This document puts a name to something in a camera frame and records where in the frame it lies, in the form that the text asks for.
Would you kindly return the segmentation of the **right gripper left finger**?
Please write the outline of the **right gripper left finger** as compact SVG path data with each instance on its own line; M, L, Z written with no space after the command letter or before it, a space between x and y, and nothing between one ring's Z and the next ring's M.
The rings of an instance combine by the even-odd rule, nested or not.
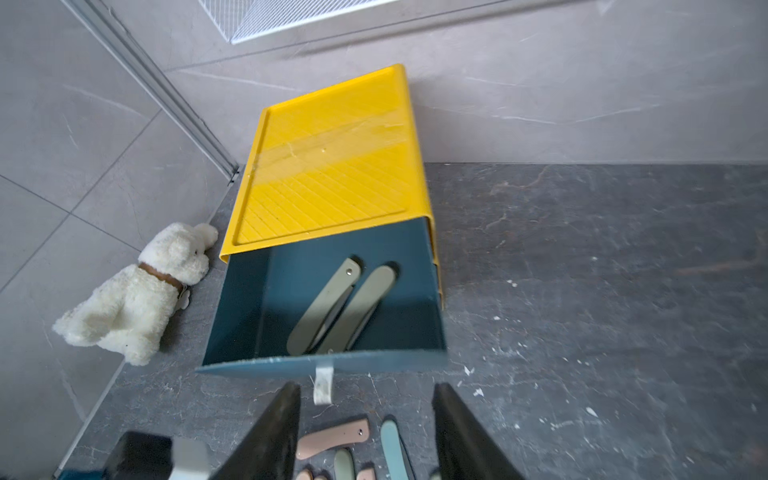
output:
M300 386L289 381L211 479L292 479L300 406Z

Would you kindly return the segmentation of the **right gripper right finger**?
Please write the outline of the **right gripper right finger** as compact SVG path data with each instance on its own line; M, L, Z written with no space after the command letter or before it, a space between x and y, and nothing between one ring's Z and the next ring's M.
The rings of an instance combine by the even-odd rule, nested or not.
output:
M450 384L435 385L432 407L441 479L523 479Z

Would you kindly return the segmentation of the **olive fruit knife bottom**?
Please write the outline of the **olive fruit knife bottom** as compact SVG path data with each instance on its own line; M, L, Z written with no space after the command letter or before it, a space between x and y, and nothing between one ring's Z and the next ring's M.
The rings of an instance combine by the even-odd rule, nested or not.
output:
M355 464L348 449L338 449L334 455L334 474L336 480L355 480Z

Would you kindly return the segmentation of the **olive fruit knife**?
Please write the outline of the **olive fruit knife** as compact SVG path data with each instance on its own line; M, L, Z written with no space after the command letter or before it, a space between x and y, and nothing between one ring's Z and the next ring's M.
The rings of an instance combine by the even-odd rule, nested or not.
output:
M355 480L355 464L348 449L338 449L334 455L334 474L336 480Z
M381 265L373 270L342 309L315 353L321 355L350 350L396 280L397 272L390 265Z
M315 297L288 337L286 348L291 356L313 350L340 314L362 274L361 264L345 259Z

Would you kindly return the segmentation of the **yellow teal drawer cabinet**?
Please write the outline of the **yellow teal drawer cabinet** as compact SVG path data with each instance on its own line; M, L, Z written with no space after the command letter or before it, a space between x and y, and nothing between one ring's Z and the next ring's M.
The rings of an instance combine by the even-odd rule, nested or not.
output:
M397 280L350 350L287 340L342 262ZM448 357L436 225L405 68L265 108L220 250L226 275L200 372L313 376L431 369Z

